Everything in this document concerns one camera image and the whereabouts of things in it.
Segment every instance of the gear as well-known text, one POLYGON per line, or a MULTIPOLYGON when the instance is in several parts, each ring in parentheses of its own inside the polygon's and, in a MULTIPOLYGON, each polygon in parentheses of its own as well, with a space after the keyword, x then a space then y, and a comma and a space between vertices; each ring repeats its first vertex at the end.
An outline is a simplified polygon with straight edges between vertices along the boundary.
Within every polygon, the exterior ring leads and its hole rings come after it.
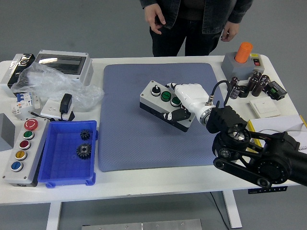
POLYGON ((91 157, 92 146, 90 144, 83 143, 77 148, 77 154, 81 159, 88 159, 91 157))
POLYGON ((90 132, 84 129, 81 131, 80 137, 82 140, 88 140, 90 138, 90 132))

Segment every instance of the jeans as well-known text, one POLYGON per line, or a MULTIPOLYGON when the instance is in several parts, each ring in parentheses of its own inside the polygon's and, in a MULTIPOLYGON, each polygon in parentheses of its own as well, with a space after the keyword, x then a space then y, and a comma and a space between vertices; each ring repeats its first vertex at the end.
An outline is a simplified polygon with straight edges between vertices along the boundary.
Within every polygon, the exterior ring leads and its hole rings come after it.
POLYGON ((185 38, 185 56, 207 56, 216 48, 222 33, 202 34, 202 21, 181 18, 176 19, 171 29, 162 27, 159 30, 162 34, 150 29, 154 57, 177 56, 185 38))

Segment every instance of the blue mat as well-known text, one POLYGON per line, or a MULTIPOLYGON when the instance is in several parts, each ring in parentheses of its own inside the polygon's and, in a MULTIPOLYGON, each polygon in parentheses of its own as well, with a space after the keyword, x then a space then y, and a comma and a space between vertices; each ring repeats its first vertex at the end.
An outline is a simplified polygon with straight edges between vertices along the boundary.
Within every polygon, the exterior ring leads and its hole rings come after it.
MULTIPOLYGON (((199 83, 212 92, 217 83, 207 63, 109 65, 100 114, 98 165, 103 172, 212 165, 215 137, 196 119, 185 133, 140 108, 149 81, 162 85, 199 83)), ((217 88, 214 103, 223 103, 217 88)))

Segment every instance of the blue push button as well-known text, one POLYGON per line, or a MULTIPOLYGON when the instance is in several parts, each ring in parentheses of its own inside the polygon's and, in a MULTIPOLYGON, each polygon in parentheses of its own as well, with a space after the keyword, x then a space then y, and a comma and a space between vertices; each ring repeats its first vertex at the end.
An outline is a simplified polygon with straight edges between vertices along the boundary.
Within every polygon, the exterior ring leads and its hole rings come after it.
POLYGON ((23 169, 24 164, 22 164, 19 161, 15 161, 12 165, 11 165, 11 169, 14 172, 19 172, 21 169, 23 169))

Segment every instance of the dark jacket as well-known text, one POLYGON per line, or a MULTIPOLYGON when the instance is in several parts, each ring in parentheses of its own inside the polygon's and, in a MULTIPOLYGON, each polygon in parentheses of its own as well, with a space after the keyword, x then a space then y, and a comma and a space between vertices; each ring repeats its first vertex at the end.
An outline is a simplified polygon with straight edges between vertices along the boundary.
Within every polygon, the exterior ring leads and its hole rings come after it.
MULTIPOLYGON (((173 27, 178 15, 180 0, 140 0, 142 7, 158 3, 165 17, 165 27, 173 27)), ((227 21, 240 23, 253 0, 205 0, 202 23, 203 34, 215 34, 224 29, 227 21)))

